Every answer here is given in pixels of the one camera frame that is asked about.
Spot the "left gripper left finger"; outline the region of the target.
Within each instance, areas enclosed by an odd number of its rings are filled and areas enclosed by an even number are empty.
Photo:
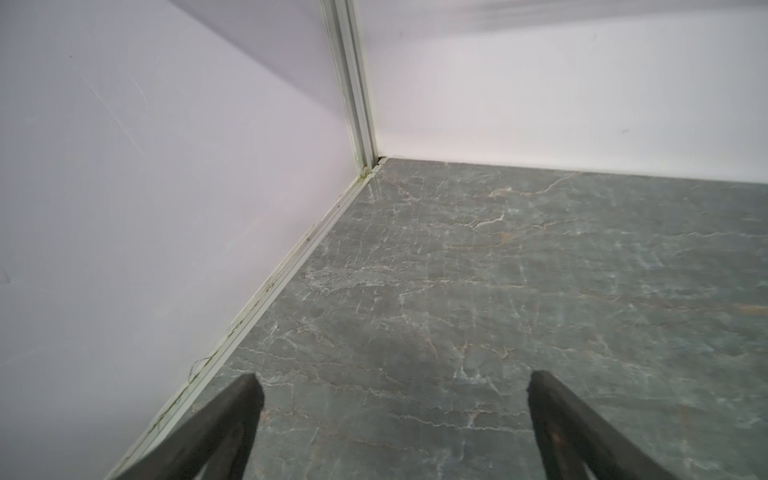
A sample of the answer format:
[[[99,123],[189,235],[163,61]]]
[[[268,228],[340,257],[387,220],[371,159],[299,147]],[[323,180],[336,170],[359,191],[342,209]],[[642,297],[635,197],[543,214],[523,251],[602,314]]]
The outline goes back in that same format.
[[[236,378],[121,479],[241,479],[265,404],[253,373]]]

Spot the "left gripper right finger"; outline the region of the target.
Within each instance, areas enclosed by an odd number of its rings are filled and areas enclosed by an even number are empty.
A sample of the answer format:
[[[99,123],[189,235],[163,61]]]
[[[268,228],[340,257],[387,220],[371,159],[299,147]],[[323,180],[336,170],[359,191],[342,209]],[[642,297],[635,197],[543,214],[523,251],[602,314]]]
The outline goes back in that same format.
[[[673,479],[552,373],[531,373],[533,431],[548,479]]]

